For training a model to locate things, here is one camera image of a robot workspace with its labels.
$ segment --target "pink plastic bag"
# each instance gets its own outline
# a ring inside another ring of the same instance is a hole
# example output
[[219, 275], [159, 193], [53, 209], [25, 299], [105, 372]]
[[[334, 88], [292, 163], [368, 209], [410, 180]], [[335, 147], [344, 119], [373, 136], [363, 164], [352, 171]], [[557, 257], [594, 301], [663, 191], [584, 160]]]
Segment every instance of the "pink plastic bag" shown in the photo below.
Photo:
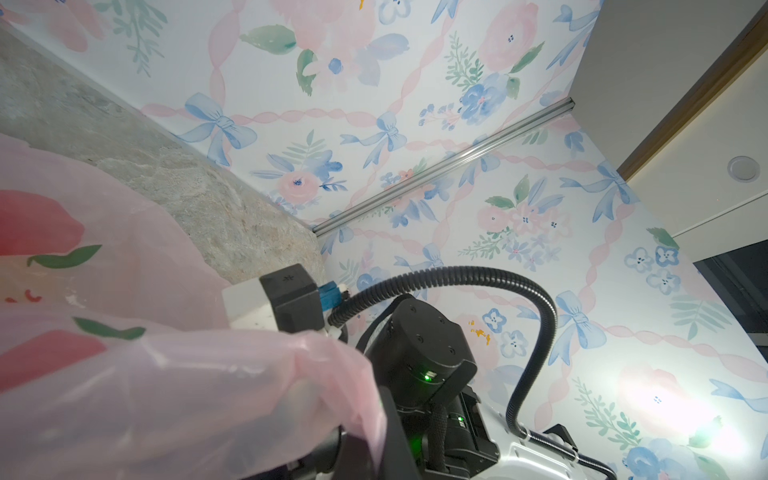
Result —
[[359, 352], [226, 329], [229, 283], [162, 208], [2, 135], [0, 158], [0, 478], [235, 480], [339, 424], [380, 458]]

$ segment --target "round ceiling fixture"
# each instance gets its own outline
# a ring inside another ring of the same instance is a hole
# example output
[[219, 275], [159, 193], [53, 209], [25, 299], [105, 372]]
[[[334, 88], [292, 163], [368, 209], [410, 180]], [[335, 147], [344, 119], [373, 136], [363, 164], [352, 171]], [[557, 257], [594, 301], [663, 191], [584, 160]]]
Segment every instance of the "round ceiling fixture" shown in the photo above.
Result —
[[754, 182], [760, 176], [760, 164], [750, 157], [735, 157], [728, 162], [728, 174], [743, 184]]

